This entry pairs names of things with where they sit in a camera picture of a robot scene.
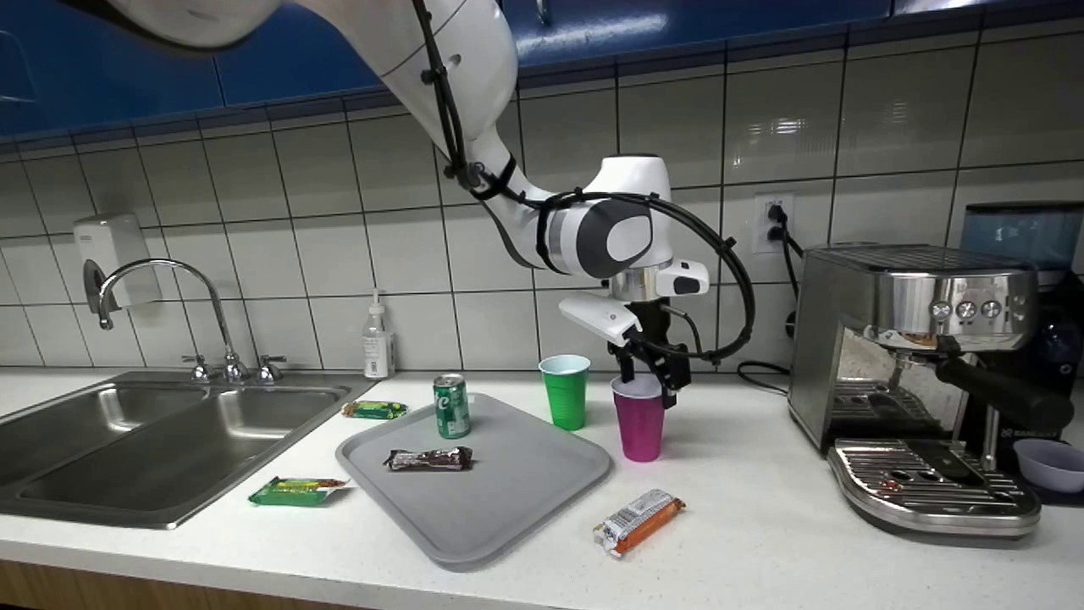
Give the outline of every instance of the dish soap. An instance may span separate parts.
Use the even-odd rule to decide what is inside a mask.
[[[392,332],[382,326],[380,290],[370,302],[366,326],[366,380],[387,380],[392,371]]]

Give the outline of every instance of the soda can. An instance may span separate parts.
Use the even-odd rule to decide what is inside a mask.
[[[469,410],[469,380],[461,371],[440,371],[432,380],[432,410],[440,436],[469,436],[472,410]]]

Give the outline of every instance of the green cup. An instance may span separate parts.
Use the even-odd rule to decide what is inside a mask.
[[[575,352],[549,354],[540,362],[549,420],[562,430],[578,430],[587,424],[587,369],[590,358]]]

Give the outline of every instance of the green package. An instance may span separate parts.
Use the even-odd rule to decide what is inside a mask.
[[[345,490],[345,482],[338,479],[271,479],[265,489],[248,493],[248,501],[319,507],[330,505],[338,490]]]
[[[357,398],[343,406],[345,416],[360,420],[400,420],[406,416],[406,404],[396,398]]]

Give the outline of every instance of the kitchen counter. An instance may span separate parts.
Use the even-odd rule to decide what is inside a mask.
[[[0,413],[103,371],[0,371]],[[472,375],[545,416],[535,375]],[[431,375],[370,397],[431,398]],[[590,385],[584,436],[612,475],[479,573],[432,564],[366,493],[330,507],[253,507],[271,475],[345,479],[334,446],[380,424],[331,416],[278,460],[174,530],[0,514],[0,558],[88,573],[252,589],[343,606],[1079,606],[1084,507],[1043,507],[1016,545],[946,545],[881,530],[837,493],[823,457],[788,424],[785,398],[740,383],[693,383],[668,413],[653,464],[619,457],[604,383]],[[594,526],[646,489],[689,501],[668,529],[618,563]]]

